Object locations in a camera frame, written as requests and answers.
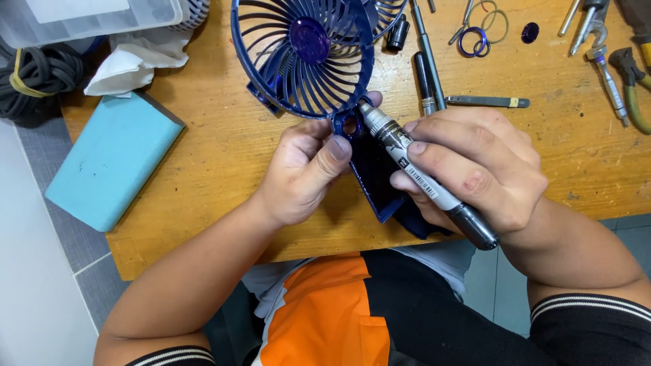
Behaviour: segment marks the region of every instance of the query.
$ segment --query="plastic storage box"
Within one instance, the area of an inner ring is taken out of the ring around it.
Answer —
[[[13,48],[179,24],[180,0],[0,0],[0,35]]]

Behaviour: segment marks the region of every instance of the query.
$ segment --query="hand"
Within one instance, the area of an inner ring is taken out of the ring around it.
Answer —
[[[382,103],[378,91],[368,93],[375,106]],[[306,120],[287,128],[271,157],[260,187],[251,197],[279,226],[307,220],[328,189],[348,170],[352,147],[332,134],[329,119]]]
[[[415,141],[412,163],[436,177],[460,200],[480,210],[504,235],[524,229],[547,188],[531,138],[490,108],[438,111],[404,126]],[[391,184],[407,191],[426,221],[459,232],[403,171]]]

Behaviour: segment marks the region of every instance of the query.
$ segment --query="purple fan hub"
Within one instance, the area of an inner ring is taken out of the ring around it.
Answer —
[[[318,21],[306,16],[294,20],[289,41],[296,55],[311,65],[322,64],[330,52],[330,39]]]

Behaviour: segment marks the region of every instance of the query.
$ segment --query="wooden table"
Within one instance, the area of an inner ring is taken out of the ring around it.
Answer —
[[[488,57],[466,59],[447,45],[460,26],[466,1],[439,0],[437,12],[429,14],[421,0],[445,93],[531,99],[530,108],[501,111],[532,137],[549,177],[550,199],[595,219],[651,212],[651,137],[621,127],[596,68],[583,57],[592,36],[578,56],[567,56],[581,12],[568,35],[559,38],[556,34],[569,1],[497,2],[510,19],[508,37],[494,45]],[[248,78],[229,41],[229,8],[230,1],[222,1],[221,6],[213,2],[208,21],[187,47],[186,66],[158,70],[148,92],[184,120],[187,129],[116,228],[106,234],[125,280],[136,278],[156,259],[244,201],[260,183],[282,130],[299,122],[288,114],[274,117],[245,89]],[[480,22],[481,12],[475,11],[471,23]],[[407,14],[412,29],[405,49],[398,55],[384,53],[378,42],[368,86],[384,93],[383,110],[401,124],[420,115],[411,69],[417,42],[409,6]],[[526,45],[519,34],[530,21],[540,25],[540,36]],[[503,29],[499,22],[489,35],[495,37]],[[632,45],[632,30],[616,6],[611,5],[606,23],[611,51]],[[651,118],[651,94],[640,92],[643,111]],[[62,111],[73,141],[97,103],[98,98],[81,95],[65,101]],[[419,242],[393,220],[378,223],[355,178],[349,176],[333,187],[313,217],[283,230],[260,261]]]

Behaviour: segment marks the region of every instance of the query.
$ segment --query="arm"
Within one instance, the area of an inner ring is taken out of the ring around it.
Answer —
[[[381,94],[370,92],[375,104]],[[352,148],[329,120],[285,130],[260,187],[239,207],[147,268],[98,338],[96,365],[125,365],[172,346],[208,348],[201,327],[286,225],[305,221],[348,167]]]
[[[651,307],[651,284],[622,242],[600,223],[541,198],[547,179],[531,138],[499,112],[454,108],[409,122],[417,141],[409,158],[461,200],[477,207],[502,236],[509,261],[528,277],[529,303],[591,292]],[[414,198],[425,219],[458,229],[403,172],[394,187]]]

